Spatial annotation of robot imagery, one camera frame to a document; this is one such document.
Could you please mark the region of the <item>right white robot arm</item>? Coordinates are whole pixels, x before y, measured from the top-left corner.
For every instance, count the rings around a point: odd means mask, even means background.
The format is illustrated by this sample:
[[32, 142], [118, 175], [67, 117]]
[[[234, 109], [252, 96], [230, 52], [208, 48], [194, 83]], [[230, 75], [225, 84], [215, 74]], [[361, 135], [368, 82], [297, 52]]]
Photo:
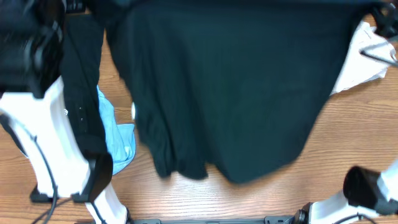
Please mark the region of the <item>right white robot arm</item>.
[[[371, 11], [376, 22], [376, 34], [387, 40], [360, 50], [360, 54], [397, 66], [397, 59], [371, 53], [383, 45], [397, 41], [397, 1], [390, 1]], [[353, 223], [368, 220], [374, 223], [379, 216], [397, 215], [397, 161], [388, 169], [377, 172], [363, 167], [352, 167], [344, 180], [343, 189], [326, 200], [308, 203], [294, 216], [283, 218], [283, 223]]]

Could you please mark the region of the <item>black t-shirt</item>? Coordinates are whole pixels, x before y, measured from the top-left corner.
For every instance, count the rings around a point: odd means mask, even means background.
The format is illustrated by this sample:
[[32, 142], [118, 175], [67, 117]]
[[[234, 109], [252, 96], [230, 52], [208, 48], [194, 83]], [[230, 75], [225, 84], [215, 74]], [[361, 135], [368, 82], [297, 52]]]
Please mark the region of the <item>black t-shirt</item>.
[[88, 1], [159, 176], [243, 184], [294, 161], [382, 1]]

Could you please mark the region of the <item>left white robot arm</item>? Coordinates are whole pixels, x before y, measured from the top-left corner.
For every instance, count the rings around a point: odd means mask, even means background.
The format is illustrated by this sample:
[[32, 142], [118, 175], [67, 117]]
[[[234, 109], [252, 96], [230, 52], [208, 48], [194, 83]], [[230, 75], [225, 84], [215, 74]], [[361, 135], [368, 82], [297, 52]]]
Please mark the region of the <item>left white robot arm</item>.
[[1, 2], [1, 123], [29, 158], [30, 198], [84, 203], [95, 223], [131, 223], [111, 184], [108, 152], [82, 152], [65, 114], [60, 75], [66, 1]]

